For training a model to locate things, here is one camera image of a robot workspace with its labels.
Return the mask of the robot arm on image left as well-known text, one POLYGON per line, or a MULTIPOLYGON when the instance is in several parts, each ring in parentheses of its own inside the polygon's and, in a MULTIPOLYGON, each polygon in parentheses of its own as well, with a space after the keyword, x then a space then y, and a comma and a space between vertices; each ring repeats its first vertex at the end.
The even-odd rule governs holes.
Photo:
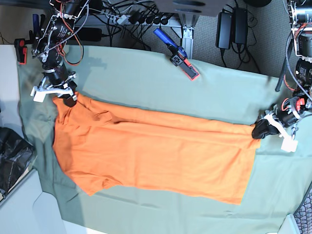
POLYGON ((80 62, 69 62, 65 56, 64 47, 67 41, 75 38, 80 50, 80 60, 84 56, 84 47, 77 34, 82 26, 75 28, 80 16, 89 16, 88 0, 51 0, 49 4, 55 13, 51 16, 45 29, 41 29, 39 36, 32 45, 32 56, 38 58, 42 64, 43 78, 37 86, 32 88, 30 96, 35 102, 43 102, 49 94, 62 99, 68 107, 77 102, 76 83, 73 79, 75 72, 69 72, 66 63, 76 66, 80 62))

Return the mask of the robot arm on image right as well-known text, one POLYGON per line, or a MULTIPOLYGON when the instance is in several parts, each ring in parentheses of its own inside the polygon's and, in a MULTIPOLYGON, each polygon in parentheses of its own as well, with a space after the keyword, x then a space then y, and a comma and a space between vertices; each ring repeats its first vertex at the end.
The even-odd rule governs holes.
POLYGON ((312 2, 287 0, 283 4, 291 31, 275 91, 279 92, 285 84, 292 91, 292 97, 258 117, 252 131, 254 139, 280 135, 289 127, 292 127, 290 138, 294 139, 298 122, 312 114, 312 2))

